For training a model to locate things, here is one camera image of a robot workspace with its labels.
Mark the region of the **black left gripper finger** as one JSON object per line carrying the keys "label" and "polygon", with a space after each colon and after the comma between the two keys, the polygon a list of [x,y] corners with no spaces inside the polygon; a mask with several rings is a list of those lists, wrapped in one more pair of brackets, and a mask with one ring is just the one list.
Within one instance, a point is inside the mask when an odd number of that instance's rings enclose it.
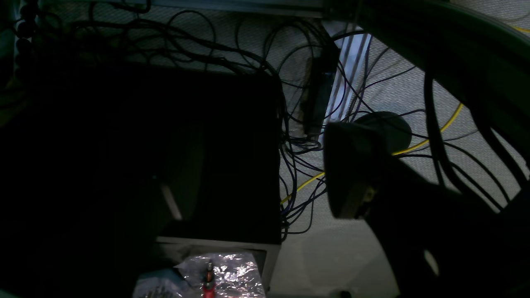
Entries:
{"label": "black left gripper finger", "polygon": [[529,182],[500,212],[426,181],[372,127],[331,123],[324,170],[334,217],[363,219],[403,298],[528,298]]}

